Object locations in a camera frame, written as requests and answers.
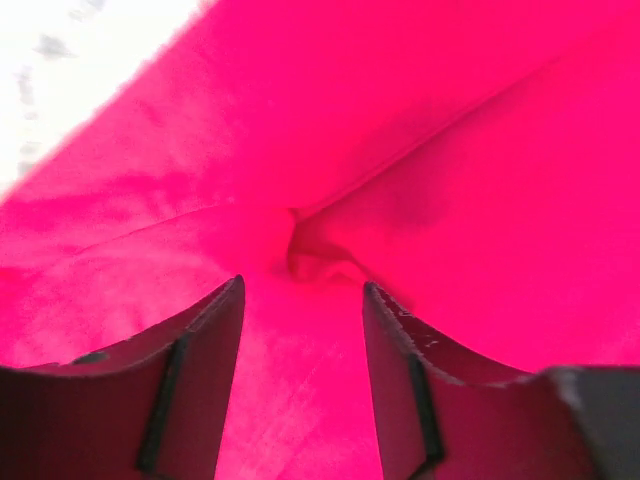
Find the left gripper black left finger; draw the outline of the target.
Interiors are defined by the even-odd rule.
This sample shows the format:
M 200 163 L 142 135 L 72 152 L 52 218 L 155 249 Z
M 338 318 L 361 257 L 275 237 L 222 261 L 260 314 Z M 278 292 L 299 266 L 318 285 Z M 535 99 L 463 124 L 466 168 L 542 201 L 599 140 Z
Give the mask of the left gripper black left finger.
M 5 479 L 210 479 L 243 327 L 234 277 L 68 364 L 1 371 Z

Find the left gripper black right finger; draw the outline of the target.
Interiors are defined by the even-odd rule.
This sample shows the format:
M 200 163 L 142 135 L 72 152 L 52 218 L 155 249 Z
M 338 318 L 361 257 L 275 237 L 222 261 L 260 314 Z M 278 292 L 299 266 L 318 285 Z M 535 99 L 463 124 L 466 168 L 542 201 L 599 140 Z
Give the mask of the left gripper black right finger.
M 387 479 L 635 479 L 639 371 L 526 373 L 484 357 L 374 283 L 363 326 Z

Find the crimson red t-shirt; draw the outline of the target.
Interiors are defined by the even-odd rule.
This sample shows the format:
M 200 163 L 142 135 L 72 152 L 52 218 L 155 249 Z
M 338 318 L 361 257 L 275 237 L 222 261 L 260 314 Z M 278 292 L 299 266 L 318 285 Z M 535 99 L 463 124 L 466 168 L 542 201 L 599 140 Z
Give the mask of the crimson red t-shirt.
M 1 371 L 234 277 L 210 479 L 387 479 L 374 283 L 526 373 L 639 371 L 635 1 L 218 1 L 1 206 Z

